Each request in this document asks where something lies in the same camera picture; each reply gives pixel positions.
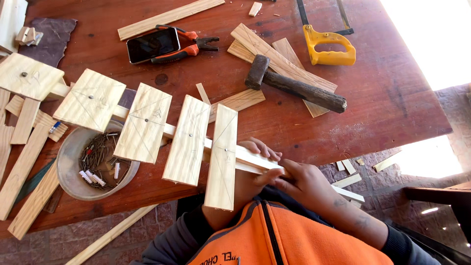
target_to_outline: pliers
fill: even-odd
[[[171,26],[168,26],[168,25],[156,25],[155,26],[157,30],[166,29],[169,27]],[[170,54],[152,58],[151,62],[153,64],[161,64],[161,63],[177,61],[177,60],[185,58],[188,55],[196,56],[200,50],[219,51],[218,47],[206,44],[212,41],[219,41],[219,37],[200,38],[194,31],[187,32],[187,31],[182,30],[181,28],[177,28],[177,27],[175,28],[177,29],[178,35],[184,37],[187,40],[193,41],[195,44],[190,45],[182,50],[179,50]]]

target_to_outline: hammer head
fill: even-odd
[[[270,58],[263,56],[261,54],[255,55],[255,59],[253,60],[252,67],[250,67],[249,74],[247,75],[247,78],[245,79],[245,85],[248,88],[260,90],[263,76],[265,75],[265,71],[268,69],[269,64],[270,64]]]

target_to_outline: wooden workbench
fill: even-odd
[[[262,86],[266,101],[239,113],[238,141],[254,136],[283,157],[322,165],[349,157],[377,152],[452,131],[434,93],[402,41],[379,0],[344,0],[355,34],[347,36],[357,49],[354,66],[312,66],[295,0],[263,1],[256,17],[248,15],[252,0],[226,0],[226,4],[181,19],[171,25],[196,31],[201,37],[219,36],[219,52],[201,52],[197,57],[166,65],[131,65],[125,41],[117,29],[193,0],[41,0],[27,10],[26,23],[34,17],[75,18],[77,27],[58,68],[67,83],[75,82],[86,68],[137,89],[140,82],[173,96],[167,123],[176,125],[184,96],[199,98],[196,83],[203,83],[212,102],[246,89],[244,78],[250,64],[226,52],[234,40],[230,32],[243,22],[267,43],[288,39],[306,70],[338,85],[337,94],[347,98],[343,114],[329,112],[312,118],[301,99]],[[335,0],[305,1],[314,29],[331,32],[343,29]],[[162,76],[168,81],[163,83]],[[43,102],[41,109],[52,114],[58,102]],[[213,124],[208,135],[212,136]],[[54,157],[58,143],[46,142],[32,174]],[[21,148],[15,146],[8,162],[8,176]],[[170,148],[159,152],[155,165],[141,163],[134,179],[122,190],[99,201],[79,201],[64,193],[55,213],[42,212],[30,232],[132,210],[204,191],[208,164],[203,163],[198,187],[161,180]],[[11,236],[9,219],[0,222],[0,238]]]

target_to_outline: phone screen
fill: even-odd
[[[129,61],[141,63],[157,56],[180,50],[177,29],[169,27],[126,42]]]

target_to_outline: wooden hammer handle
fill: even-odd
[[[347,108],[344,97],[277,73],[266,71],[263,82],[337,113],[342,113]]]

